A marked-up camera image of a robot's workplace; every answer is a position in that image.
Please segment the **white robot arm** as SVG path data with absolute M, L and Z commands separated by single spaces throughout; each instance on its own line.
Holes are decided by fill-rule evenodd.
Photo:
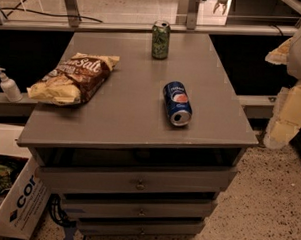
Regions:
M 267 124 L 264 144 L 280 149 L 301 129 L 301 26 L 287 41 L 265 56 L 265 61 L 285 65 L 287 73 L 296 79 L 291 88 L 282 88 L 273 107 L 273 116 Z

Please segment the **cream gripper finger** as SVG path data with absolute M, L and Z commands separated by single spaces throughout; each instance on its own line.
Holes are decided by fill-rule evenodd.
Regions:
M 289 54 L 291 41 L 292 38 L 289 38 L 286 41 L 284 41 L 281 45 L 279 45 L 277 48 L 270 51 L 265 56 L 265 61 L 277 65 L 286 65 L 287 55 Z
M 301 129 L 301 81 L 291 88 L 282 88 L 273 107 L 273 116 L 267 124 L 264 144 L 270 149 L 281 149 Z

